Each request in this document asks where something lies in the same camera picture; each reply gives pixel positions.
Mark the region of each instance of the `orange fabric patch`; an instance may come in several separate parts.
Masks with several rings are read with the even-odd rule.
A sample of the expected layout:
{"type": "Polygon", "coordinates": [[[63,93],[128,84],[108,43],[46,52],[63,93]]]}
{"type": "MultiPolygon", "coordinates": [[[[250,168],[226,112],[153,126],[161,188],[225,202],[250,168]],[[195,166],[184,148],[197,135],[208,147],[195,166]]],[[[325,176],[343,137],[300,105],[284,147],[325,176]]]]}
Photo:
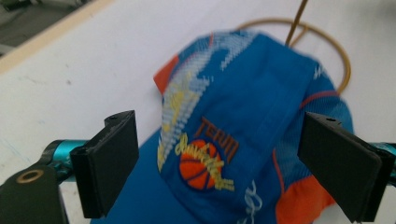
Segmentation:
{"type": "Polygon", "coordinates": [[[171,73],[175,66],[178,63],[178,57],[175,56],[166,66],[161,69],[157,75],[154,76],[154,82],[158,87],[158,90],[160,93],[163,95],[163,93],[166,90],[166,87],[168,86],[169,82],[169,77],[171,76],[171,73]]]}
{"type": "Polygon", "coordinates": [[[311,175],[292,184],[276,205],[278,224],[307,224],[335,203],[332,196],[311,175]]]}

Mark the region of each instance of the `white surface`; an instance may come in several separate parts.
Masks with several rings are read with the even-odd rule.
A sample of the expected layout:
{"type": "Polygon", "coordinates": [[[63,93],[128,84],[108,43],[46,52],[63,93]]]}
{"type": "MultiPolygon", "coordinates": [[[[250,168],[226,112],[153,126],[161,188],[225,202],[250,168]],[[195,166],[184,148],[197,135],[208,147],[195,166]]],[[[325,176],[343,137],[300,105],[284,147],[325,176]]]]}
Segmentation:
{"type": "MultiPolygon", "coordinates": [[[[15,66],[10,58],[20,53],[11,52],[0,60],[0,183],[37,161],[52,140],[89,139],[103,128],[104,118],[124,110],[135,110],[143,143],[161,120],[152,76],[174,54],[211,31],[264,17],[293,18],[299,4],[116,0],[15,66]]],[[[357,136],[396,142],[396,1],[310,1],[302,21],[332,34],[349,54],[352,79],[344,97],[357,136]]],[[[262,29],[282,40],[288,31],[262,29]]],[[[28,43],[21,49],[33,47],[28,43]]],[[[306,36],[297,49],[319,57],[334,82],[340,82],[340,60],[324,42],[306,36]]],[[[87,223],[75,184],[62,189],[71,223],[87,223]]],[[[376,223],[395,223],[395,207],[396,190],[388,188],[376,223]]],[[[349,222],[333,207],[316,223],[349,222]]]]}

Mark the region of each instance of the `basketball graphic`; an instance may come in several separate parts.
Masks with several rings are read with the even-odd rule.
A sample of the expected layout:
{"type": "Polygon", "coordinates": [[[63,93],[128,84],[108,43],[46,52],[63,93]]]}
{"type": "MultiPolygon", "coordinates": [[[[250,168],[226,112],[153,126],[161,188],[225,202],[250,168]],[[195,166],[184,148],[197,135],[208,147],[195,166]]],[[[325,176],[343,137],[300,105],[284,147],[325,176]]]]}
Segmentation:
{"type": "MultiPolygon", "coordinates": [[[[205,150],[205,154],[215,161],[221,161],[218,150],[212,143],[207,143],[204,140],[194,140],[191,142],[192,146],[205,150]]],[[[219,174],[221,174],[221,167],[216,168],[219,174]]],[[[216,180],[210,175],[208,167],[200,159],[194,158],[189,153],[182,153],[180,155],[179,170],[181,177],[186,183],[199,190],[213,189],[216,184],[216,180]]]]}

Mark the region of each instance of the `brown cord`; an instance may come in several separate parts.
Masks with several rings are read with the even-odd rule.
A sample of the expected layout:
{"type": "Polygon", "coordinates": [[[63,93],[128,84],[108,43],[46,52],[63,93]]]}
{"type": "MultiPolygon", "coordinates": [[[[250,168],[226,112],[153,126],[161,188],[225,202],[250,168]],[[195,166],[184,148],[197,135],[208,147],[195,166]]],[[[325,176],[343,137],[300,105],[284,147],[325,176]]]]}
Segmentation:
{"type": "MultiPolygon", "coordinates": [[[[282,19],[282,18],[269,18],[269,19],[262,19],[262,20],[256,20],[256,21],[249,21],[246,22],[242,25],[240,25],[239,27],[237,27],[237,30],[243,30],[243,29],[247,29],[248,27],[251,26],[255,26],[255,25],[261,25],[261,24],[268,24],[268,23],[282,23],[282,24],[293,24],[294,20],[290,20],[290,19],[282,19]]],[[[299,41],[301,39],[301,37],[307,32],[307,31],[311,31],[314,34],[318,35],[321,38],[324,38],[326,41],[328,41],[338,52],[338,54],[340,55],[342,61],[343,61],[343,65],[344,65],[344,77],[342,80],[342,83],[340,84],[340,86],[337,88],[337,92],[339,94],[341,94],[344,89],[347,87],[349,80],[350,80],[350,74],[351,74],[351,68],[350,68],[350,60],[347,56],[347,53],[345,52],[345,50],[341,47],[341,45],[332,37],[330,37],[329,35],[327,35],[325,32],[321,31],[319,28],[314,27],[312,25],[309,25],[305,22],[299,22],[298,25],[299,27],[304,27],[304,29],[306,29],[306,31],[302,31],[299,36],[297,36],[294,41],[292,41],[292,43],[290,44],[291,46],[293,46],[294,44],[296,44],[297,41],[299,41]]]]}
{"type": "Polygon", "coordinates": [[[307,2],[308,2],[308,0],[303,0],[303,2],[300,4],[300,8],[298,9],[297,15],[294,18],[294,22],[290,27],[288,38],[286,39],[286,46],[290,45],[291,38],[293,37],[294,31],[296,30],[297,25],[300,23],[300,18],[303,15],[303,12],[304,12],[307,2]]]}

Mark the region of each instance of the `orange basketball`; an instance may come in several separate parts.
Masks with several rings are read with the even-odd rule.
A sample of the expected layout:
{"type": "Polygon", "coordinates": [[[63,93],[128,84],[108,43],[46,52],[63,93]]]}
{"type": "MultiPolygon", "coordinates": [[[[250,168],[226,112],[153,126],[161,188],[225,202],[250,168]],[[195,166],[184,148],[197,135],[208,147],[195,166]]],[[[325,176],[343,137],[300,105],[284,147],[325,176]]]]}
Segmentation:
{"type": "MultiPolygon", "coordinates": [[[[198,148],[203,148],[206,142],[204,140],[194,140],[191,144],[198,148]]],[[[221,161],[221,157],[213,144],[209,143],[209,148],[206,150],[206,153],[210,155],[211,158],[216,158],[217,161],[221,161]]],[[[210,176],[205,165],[190,154],[181,154],[179,170],[182,178],[194,189],[213,189],[215,187],[215,180],[210,176]]]]}

